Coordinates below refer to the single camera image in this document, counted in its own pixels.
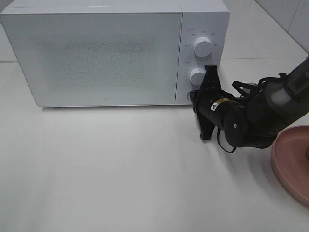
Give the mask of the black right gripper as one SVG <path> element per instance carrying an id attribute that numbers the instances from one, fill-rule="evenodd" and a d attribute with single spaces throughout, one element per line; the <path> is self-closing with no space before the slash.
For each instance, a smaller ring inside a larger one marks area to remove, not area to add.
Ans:
<path id="1" fill-rule="evenodd" d="M 248 121 L 243 106 L 221 91 L 217 65 L 205 65 L 200 90 L 194 91 L 193 110 L 200 128 L 201 140 L 210 140 L 215 127 L 225 133 L 230 145 L 244 145 Z"/>

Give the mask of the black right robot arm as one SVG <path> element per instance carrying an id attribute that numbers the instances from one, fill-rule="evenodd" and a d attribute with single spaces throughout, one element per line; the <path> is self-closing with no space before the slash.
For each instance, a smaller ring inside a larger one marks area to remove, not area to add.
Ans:
<path id="1" fill-rule="evenodd" d="M 202 140 L 210 140 L 215 128 L 224 132 L 233 149 L 267 148 L 280 131 L 309 112 L 309 61 L 289 74 L 265 77 L 258 83 L 234 81 L 239 97 L 222 90 L 216 65 L 205 66 L 199 90 L 189 94 Z"/>

